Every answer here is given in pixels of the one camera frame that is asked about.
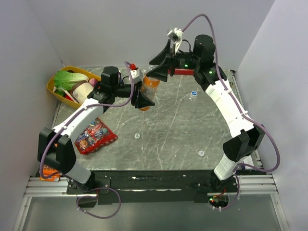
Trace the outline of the orange juice bottle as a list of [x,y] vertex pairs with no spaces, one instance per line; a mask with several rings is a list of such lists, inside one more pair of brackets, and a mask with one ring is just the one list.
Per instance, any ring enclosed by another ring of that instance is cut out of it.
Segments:
[[158,79],[144,76],[141,85],[141,92],[150,100],[154,100],[160,81]]

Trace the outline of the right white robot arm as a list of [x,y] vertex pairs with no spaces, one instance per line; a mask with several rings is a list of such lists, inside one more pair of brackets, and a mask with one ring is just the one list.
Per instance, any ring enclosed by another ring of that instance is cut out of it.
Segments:
[[221,112],[231,139],[223,144],[224,155],[214,168],[210,180],[211,188],[220,192],[227,187],[227,179],[233,175],[236,166],[259,147],[265,133],[245,119],[247,112],[231,90],[226,75],[214,62],[215,54],[216,46],[208,35],[198,35],[193,50],[189,52],[175,52],[175,46],[168,41],[164,49],[149,62],[154,69],[147,75],[166,82],[176,69],[192,70],[195,81]]

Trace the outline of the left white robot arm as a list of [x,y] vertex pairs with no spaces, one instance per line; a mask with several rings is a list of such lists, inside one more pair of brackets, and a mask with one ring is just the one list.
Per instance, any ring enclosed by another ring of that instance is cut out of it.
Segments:
[[141,91],[143,72],[130,63],[126,63],[129,84],[120,80],[118,68],[108,66],[101,74],[101,80],[87,95],[83,104],[64,122],[52,129],[44,128],[39,134],[38,160],[39,173],[43,179],[50,178],[44,175],[44,166],[51,167],[58,174],[64,175],[78,182],[78,187],[84,193],[95,189],[95,174],[84,168],[78,161],[73,147],[81,132],[96,118],[101,116],[110,107],[115,107],[117,97],[127,98],[122,103],[130,103],[135,108],[154,106],[155,103]]

